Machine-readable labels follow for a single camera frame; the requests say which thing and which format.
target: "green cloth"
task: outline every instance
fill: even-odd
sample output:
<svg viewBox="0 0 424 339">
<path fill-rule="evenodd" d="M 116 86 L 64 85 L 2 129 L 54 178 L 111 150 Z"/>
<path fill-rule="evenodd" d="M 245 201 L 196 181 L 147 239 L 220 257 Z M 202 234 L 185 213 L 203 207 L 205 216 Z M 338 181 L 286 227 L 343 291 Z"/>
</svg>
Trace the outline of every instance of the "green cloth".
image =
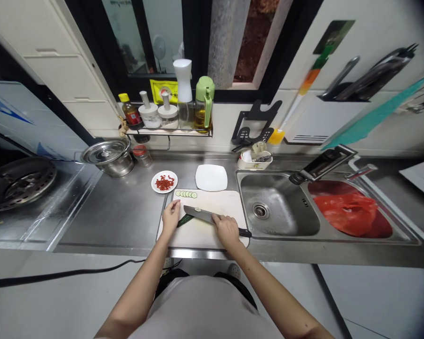
<svg viewBox="0 0 424 339">
<path fill-rule="evenodd" d="M 383 122 L 388 115 L 393 113 L 405 100 L 417 92 L 421 88 L 422 84 L 424 84 L 424 78 L 388 100 L 383 105 L 378 106 L 376 109 L 366 114 L 344 132 L 335 136 L 329 144 L 322 148 L 322 150 L 338 146 L 339 144 L 352 144 L 366 138 L 378 124 Z"/>
</svg>

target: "hand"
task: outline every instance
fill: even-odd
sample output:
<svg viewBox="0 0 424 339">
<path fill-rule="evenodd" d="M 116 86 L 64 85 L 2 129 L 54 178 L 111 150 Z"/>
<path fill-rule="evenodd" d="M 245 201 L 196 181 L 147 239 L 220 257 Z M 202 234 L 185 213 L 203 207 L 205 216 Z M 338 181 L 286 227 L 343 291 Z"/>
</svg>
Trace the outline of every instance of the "hand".
<svg viewBox="0 0 424 339">
<path fill-rule="evenodd" d="M 180 200 L 173 200 L 163 211 L 162 221 L 163 221 L 163 230 L 162 235 L 167 234 L 168 237 L 172 237 L 176 226 L 179 221 L 179 210 L 180 210 Z"/>
<path fill-rule="evenodd" d="M 239 239 L 239 226 L 234 218 L 212 214 L 217 229 L 217 236 L 228 252 L 242 244 Z"/>
</svg>

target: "stainless steel sink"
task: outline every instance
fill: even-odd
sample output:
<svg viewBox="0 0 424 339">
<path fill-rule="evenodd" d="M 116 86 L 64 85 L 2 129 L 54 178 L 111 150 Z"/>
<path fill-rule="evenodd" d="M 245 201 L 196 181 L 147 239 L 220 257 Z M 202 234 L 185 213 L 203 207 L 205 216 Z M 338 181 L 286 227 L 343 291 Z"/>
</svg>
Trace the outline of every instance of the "stainless steel sink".
<svg viewBox="0 0 424 339">
<path fill-rule="evenodd" d="M 248 226 L 255 238 L 317 234 L 320 222 L 306 194 L 279 174 L 247 175 L 240 181 Z"/>
<path fill-rule="evenodd" d="M 389 243 L 420 245 L 421 242 L 394 211 L 359 179 L 345 180 L 348 173 L 333 172 L 315 183 L 294 185 L 293 171 L 237 171 L 249 230 L 256 239 L 330 242 Z M 382 239 L 361 238 L 335 229 L 320 212 L 313 196 L 361 192 L 379 207 L 375 222 L 388 223 L 392 235 Z"/>
</svg>

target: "sink drain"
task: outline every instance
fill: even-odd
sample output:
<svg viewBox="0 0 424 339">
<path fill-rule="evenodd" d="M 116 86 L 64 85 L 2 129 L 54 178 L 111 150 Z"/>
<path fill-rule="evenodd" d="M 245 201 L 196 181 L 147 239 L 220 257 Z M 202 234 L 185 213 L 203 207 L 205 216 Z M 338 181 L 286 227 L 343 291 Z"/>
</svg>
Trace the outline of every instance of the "sink drain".
<svg viewBox="0 0 424 339">
<path fill-rule="evenodd" d="M 265 220 L 270 217 L 269 208 L 266 204 L 262 202 L 254 203 L 251 209 L 253 210 L 254 215 L 257 216 L 259 219 Z"/>
</svg>

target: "chopped red chili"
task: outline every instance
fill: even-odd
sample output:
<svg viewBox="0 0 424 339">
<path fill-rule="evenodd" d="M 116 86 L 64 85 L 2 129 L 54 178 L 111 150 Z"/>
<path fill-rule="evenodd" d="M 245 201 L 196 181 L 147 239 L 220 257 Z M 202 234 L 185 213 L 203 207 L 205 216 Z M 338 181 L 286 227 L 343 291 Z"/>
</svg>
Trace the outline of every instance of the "chopped red chili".
<svg viewBox="0 0 424 339">
<path fill-rule="evenodd" d="M 170 189 L 170 187 L 174 185 L 174 178 L 171 178 L 170 176 L 168 176 L 168 178 L 170 179 L 165 179 L 165 177 L 166 176 L 161 175 L 160 179 L 157 179 L 157 181 L 155 182 L 155 185 L 161 191 L 167 191 Z"/>
</svg>

